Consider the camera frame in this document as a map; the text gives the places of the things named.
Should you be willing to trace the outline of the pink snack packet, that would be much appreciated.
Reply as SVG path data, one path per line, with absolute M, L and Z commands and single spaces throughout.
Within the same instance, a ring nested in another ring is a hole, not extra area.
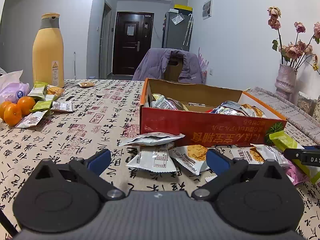
M 299 167 L 289 160 L 288 163 L 288 167 L 285 168 L 285 173 L 294 186 L 309 181 L 308 176 Z

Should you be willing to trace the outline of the green yellow snack packet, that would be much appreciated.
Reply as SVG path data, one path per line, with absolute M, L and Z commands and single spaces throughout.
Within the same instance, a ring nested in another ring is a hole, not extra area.
M 313 184 L 319 184 L 319 145 L 301 146 L 284 131 L 271 133 L 269 139 L 284 157 L 298 166 Z

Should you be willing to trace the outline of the red white noodle packet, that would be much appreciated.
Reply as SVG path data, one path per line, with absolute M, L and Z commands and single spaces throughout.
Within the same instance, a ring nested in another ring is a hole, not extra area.
M 224 114 L 224 115 L 237 115 L 237 116 L 249 116 L 245 109 L 234 101 L 225 101 L 216 108 L 209 111 L 213 114 Z

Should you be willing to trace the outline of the orange cracker snack packet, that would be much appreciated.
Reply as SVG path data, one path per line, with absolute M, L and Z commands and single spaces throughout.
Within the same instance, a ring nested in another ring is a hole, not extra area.
M 240 104 L 245 116 L 256 117 L 256 118 L 265 118 L 265 113 L 256 106 L 251 106 L 249 104 Z

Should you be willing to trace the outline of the white snack packet back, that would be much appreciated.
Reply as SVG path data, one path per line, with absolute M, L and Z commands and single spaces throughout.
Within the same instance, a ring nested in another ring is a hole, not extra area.
M 127 167 L 154 173 L 176 172 L 176 166 L 169 154 L 170 144 L 139 146 L 137 155 L 127 163 Z

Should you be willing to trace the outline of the large silver yellow snack bag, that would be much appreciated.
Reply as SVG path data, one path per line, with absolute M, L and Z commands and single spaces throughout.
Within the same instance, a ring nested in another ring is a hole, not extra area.
M 183 103 L 172 98 L 167 98 L 162 94 L 152 94 L 152 98 L 153 100 L 150 103 L 152 108 L 189 111 Z

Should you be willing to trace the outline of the pink folded runner cloth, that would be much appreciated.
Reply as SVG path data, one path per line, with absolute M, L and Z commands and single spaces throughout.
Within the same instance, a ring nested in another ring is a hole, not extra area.
M 319 122 L 293 103 L 276 93 L 260 87 L 249 88 L 246 92 L 271 106 L 274 110 L 285 116 L 291 124 L 299 128 L 304 133 L 309 136 L 319 136 Z

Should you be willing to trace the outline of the pink ceramic vase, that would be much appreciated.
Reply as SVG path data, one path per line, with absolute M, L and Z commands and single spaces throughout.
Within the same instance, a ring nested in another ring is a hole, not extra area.
M 297 70 L 295 68 L 280 64 L 278 76 L 274 84 L 276 94 L 289 101 L 295 91 L 296 78 Z

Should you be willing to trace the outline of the small snack near bottle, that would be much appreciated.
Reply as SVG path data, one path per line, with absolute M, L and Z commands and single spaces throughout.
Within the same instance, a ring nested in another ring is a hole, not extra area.
M 94 82 L 79 82 L 78 83 L 78 86 L 81 87 L 81 88 L 89 88 L 89 87 L 94 87 L 95 86 L 95 83 Z

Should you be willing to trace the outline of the orange mandarin back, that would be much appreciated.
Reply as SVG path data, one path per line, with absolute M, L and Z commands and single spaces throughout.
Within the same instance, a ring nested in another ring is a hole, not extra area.
M 18 100 L 17 104 L 19 105 L 19 107 L 22 111 L 22 115 L 28 116 L 30 114 L 30 110 L 33 109 L 36 102 L 35 102 L 34 98 L 32 98 L 30 96 L 23 96 Z

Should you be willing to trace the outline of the orange mandarin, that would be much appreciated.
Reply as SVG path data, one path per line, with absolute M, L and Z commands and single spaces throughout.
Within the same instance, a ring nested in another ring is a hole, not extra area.
M 35 102 L 34 98 L 32 98 L 30 96 L 23 96 L 18 100 L 17 104 L 19 105 L 19 107 L 22 111 L 22 115 L 28 116 L 30 114 L 30 110 L 33 109 L 36 102 Z
M 4 120 L 4 111 L 8 105 L 11 104 L 11 101 L 4 101 L 0 104 L 0 118 Z
M 4 122 L 13 127 L 16 126 L 22 119 L 22 111 L 18 104 L 11 103 L 7 105 L 4 114 Z

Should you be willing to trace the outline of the green snack bar packet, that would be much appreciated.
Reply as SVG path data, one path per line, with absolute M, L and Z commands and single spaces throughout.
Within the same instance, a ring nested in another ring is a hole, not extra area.
M 28 96 L 32 98 L 36 98 L 38 100 L 45 99 L 46 96 L 46 88 L 48 83 L 36 81 L 34 83 L 33 89 L 29 92 Z

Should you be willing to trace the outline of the orange mandarin front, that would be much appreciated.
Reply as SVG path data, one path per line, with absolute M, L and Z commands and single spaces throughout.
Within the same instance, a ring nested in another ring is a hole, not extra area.
M 22 111 L 18 104 L 11 103 L 7 105 L 4 114 L 4 122 L 13 127 L 16 126 L 22 119 Z

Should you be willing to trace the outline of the purple jacket on chair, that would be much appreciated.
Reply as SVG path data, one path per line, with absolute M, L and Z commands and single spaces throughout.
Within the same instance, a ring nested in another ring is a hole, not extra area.
M 151 48 L 133 75 L 133 81 L 147 78 L 182 83 L 204 84 L 197 56 L 184 50 Z

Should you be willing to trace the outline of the dark entrance door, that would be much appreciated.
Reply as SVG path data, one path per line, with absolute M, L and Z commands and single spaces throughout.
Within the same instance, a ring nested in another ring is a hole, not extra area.
M 133 75 L 151 48 L 151 12 L 117 12 L 113 45 L 113 75 Z

